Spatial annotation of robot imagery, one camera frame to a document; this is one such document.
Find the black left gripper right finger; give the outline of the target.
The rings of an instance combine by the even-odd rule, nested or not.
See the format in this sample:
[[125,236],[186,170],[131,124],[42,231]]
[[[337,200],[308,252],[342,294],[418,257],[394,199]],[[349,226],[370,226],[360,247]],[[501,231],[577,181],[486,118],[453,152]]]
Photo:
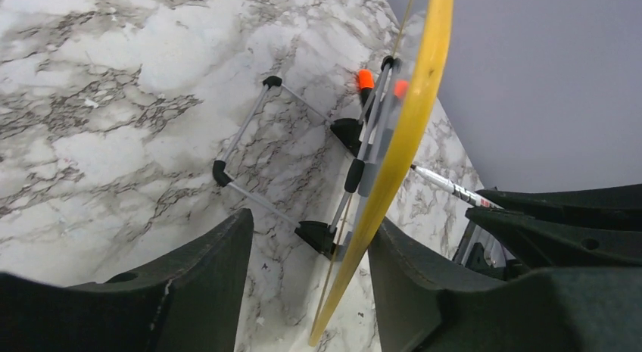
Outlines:
[[544,269],[502,282],[385,220],[369,250],[384,351],[639,351],[641,271]]

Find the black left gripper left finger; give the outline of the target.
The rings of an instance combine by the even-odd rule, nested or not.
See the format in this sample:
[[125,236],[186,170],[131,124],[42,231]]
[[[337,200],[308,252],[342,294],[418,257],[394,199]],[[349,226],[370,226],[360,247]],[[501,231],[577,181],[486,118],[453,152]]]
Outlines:
[[232,351],[254,232],[243,208],[106,282],[1,275],[3,351]]

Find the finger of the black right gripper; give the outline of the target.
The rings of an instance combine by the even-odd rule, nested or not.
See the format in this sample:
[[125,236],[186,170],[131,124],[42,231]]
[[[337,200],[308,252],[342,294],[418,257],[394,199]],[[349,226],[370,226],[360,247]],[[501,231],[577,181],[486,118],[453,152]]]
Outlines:
[[619,231],[641,230],[641,185],[569,192],[478,192],[506,210],[568,226]]
[[641,266],[641,233],[568,226],[507,210],[473,207],[466,217],[530,269]]

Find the white brown whiteboard marker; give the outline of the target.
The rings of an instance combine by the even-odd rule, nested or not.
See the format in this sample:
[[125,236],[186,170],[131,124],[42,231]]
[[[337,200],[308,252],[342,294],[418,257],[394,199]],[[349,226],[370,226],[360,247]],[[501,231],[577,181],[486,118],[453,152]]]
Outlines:
[[440,189],[446,191],[447,193],[459,198],[462,201],[474,206],[474,207],[486,207],[486,208],[497,208],[502,209],[502,207],[493,201],[488,200],[487,198],[481,196],[480,194],[470,191],[464,188],[461,185],[456,184],[455,182],[425,168],[419,167],[415,164],[410,165],[410,169],[413,170],[423,179],[427,180],[433,185],[436,185]]

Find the yellow framed whiteboard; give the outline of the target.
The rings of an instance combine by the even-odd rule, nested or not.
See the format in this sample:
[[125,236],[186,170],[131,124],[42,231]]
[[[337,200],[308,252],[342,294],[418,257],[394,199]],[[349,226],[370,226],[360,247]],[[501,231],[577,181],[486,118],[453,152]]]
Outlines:
[[314,318],[308,339],[311,347],[316,346],[323,336],[422,141],[447,61],[453,2],[454,0],[429,0],[422,40],[397,128],[376,174],[354,237],[336,273],[335,282],[328,297],[319,300],[319,312]]

